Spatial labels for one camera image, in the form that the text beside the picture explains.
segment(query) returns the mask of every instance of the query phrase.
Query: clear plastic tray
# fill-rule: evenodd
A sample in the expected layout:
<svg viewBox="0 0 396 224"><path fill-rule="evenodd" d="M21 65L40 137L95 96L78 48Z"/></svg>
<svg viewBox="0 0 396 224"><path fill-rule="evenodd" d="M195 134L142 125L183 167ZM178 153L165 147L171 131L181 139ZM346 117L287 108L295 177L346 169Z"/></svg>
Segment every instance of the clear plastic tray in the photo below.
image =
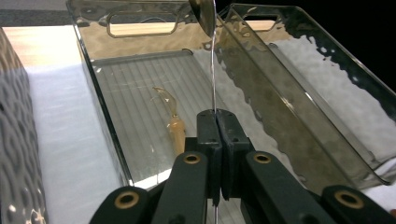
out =
<svg viewBox="0 0 396 224"><path fill-rule="evenodd" d="M390 88L301 8L233 4L222 14L232 33L220 38L222 60L309 189L395 180Z"/></svg>
<svg viewBox="0 0 396 224"><path fill-rule="evenodd" d="M166 127L171 114L152 87L163 87L175 96L186 136L196 136L196 115L212 107L211 40L185 1L69 1L67 5L121 180L150 188L168 177L176 156ZM323 47L330 55L303 62L308 67L347 65L358 80L366 78L365 83L380 94L373 98L388 113L384 124L393 128L394 93L299 8L231 5L226 14L225 20L218 18L215 45L218 108L235 113L256 150L276 155L315 193L335 184L367 188L391 182L394 167L383 174L375 171L395 156L395 150L377 157L344 120L345 113L340 114L309 82L304 75L308 73L277 41L299 39L288 33L295 26L301 35L316 31L316 42L331 45ZM244 20L268 15L276 22L267 31L253 31ZM326 74L331 77L332 71ZM395 134L393 130L377 133Z"/></svg>

